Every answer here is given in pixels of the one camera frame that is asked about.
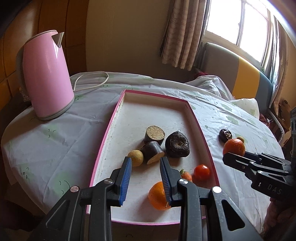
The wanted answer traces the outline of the sheer curtain right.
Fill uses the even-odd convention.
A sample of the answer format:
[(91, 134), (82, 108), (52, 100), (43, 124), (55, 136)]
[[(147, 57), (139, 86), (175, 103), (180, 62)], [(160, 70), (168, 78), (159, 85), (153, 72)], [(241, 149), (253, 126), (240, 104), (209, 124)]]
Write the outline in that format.
[(275, 115), (279, 114), (279, 104), (282, 100), (281, 92), (284, 88), (288, 75), (288, 66), (290, 63), (290, 50), (295, 46), (295, 34), (289, 23), (274, 7), (267, 8), (271, 17), (271, 26), (273, 28), (271, 68), (269, 80), (273, 86), (269, 108), (274, 110)]

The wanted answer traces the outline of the pink white shallow box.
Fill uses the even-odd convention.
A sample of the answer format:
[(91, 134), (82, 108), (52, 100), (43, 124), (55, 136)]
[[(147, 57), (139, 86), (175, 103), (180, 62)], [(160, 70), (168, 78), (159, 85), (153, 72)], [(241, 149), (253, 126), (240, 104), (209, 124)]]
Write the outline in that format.
[(108, 178), (129, 152), (143, 154), (144, 161), (133, 168), (126, 200), (122, 207), (112, 208), (112, 221), (131, 225), (179, 222), (179, 208), (157, 210), (148, 199), (149, 190), (161, 180), (159, 157), (167, 155), (169, 140), (177, 136), (181, 136), (177, 142), (179, 155), (168, 156), (170, 166), (193, 173), (203, 164), (210, 175), (196, 184), (204, 188), (219, 185), (209, 146), (188, 101), (139, 90), (121, 93), (103, 136), (90, 184)]

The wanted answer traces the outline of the small orange carrot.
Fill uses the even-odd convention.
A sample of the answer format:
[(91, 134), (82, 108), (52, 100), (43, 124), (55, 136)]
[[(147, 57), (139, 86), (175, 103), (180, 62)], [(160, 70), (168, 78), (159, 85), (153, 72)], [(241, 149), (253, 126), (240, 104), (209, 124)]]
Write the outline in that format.
[(180, 175), (182, 179), (188, 180), (190, 182), (193, 181), (191, 174), (188, 171), (185, 171), (184, 169), (180, 170)]

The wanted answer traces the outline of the beige patterned curtain left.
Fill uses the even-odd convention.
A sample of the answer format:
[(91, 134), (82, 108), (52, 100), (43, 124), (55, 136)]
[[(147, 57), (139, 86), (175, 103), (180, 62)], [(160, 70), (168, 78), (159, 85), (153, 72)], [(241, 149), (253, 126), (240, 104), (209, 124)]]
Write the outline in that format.
[(209, 1), (173, 1), (163, 37), (160, 56), (163, 64), (190, 71), (203, 34)]

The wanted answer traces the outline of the large orange tangerine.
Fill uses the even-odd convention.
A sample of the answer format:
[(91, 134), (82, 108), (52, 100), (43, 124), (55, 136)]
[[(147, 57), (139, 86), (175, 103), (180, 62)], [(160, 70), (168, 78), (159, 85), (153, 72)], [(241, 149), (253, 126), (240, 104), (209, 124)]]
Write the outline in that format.
[(233, 153), (239, 156), (244, 156), (245, 145), (244, 142), (238, 138), (228, 140), (223, 147), (223, 155), (227, 153)]

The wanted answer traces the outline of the white green cloud tablecloth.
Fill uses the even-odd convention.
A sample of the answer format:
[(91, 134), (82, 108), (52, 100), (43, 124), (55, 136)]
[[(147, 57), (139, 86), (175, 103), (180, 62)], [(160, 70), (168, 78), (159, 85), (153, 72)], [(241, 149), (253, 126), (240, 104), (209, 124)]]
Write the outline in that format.
[(9, 180), (18, 182), (44, 212), (48, 212), (72, 186), (90, 184), (103, 136), (124, 90), (139, 90), (186, 100), (193, 106), (214, 162), (221, 189), (235, 202), (257, 231), (262, 231), (269, 197), (252, 189), (243, 172), (226, 166), (219, 131), (228, 129), (243, 137), (251, 153), (283, 157), (280, 144), (261, 121), (229, 101), (189, 84), (148, 76), (110, 73), (103, 87), (97, 72), (76, 74), (78, 82), (72, 106), (61, 116), (41, 121), (32, 108), (19, 114), (1, 139)]

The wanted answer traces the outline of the white cloud pillow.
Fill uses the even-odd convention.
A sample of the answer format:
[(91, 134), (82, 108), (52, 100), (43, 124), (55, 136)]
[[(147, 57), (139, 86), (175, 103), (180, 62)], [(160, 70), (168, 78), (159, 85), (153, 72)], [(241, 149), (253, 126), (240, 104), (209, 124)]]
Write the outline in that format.
[(241, 99), (234, 99), (230, 100), (230, 103), (240, 107), (247, 113), (249, 113), (251, 116), (255, 117), (256, 119), (259, 119), (260, 112), (257, 100), (255, 98), (241, 98)]

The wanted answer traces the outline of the window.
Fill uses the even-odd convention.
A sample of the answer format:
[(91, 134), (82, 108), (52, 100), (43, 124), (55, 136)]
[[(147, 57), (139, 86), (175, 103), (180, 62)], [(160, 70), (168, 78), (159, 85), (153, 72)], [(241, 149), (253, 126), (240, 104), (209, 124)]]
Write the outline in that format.
[(204, 41), (215, 43), (266, 71), (277, 35), (266, 1), (210, 1)]

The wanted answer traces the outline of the small orange tangerine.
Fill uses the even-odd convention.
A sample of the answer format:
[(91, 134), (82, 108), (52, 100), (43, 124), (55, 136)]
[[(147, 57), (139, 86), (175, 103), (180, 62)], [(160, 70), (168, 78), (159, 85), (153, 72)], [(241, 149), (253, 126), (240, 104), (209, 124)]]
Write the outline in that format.
[(165, 190), (162, 181), (155, 183), (148, 192), (150, 204), (157, 210), (168, 210), (171, 208), (166, 200)]

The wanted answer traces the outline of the grey yellow blue sofa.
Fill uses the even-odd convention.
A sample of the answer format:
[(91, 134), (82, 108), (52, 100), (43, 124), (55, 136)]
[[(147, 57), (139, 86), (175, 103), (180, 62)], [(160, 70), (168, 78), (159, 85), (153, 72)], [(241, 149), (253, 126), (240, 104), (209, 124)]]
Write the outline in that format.
[(208, 42), (202, 48), (199, 65), (202, 72), (220, 77), (236, 99), (255, 98), (260, 113), (268, 110), (273, 85), (244, 58)]

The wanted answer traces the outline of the pink electric kettle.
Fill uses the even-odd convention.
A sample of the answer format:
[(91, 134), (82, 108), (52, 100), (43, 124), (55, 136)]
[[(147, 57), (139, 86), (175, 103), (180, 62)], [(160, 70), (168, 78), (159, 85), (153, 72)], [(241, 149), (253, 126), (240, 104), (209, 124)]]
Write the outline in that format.
[(48, 30), (31, 37), (16, 55), (16, 73), (36, 116), (52, 120), (74, 102), (62, 39), (64, 33)]

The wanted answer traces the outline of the large dark water chestnut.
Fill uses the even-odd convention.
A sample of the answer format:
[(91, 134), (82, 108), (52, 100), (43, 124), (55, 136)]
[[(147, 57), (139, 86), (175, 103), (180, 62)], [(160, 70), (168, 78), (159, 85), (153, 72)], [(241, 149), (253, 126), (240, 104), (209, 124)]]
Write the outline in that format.
[(187, 137), (179, 131), (171, 133), (165, 141), (166, 154), (171, 158), (187, 157), (190, 146)]

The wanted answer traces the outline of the red cherry tomato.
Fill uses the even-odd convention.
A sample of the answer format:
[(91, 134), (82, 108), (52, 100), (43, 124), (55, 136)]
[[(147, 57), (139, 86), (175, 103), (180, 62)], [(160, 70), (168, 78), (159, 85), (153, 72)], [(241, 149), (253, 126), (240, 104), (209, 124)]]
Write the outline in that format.
[(201, 164), (195, 167), (194, 178), (196, 181), (204, 182), (209, 180), (210, 177), (211, 177), (211, 171), (206, 165)]

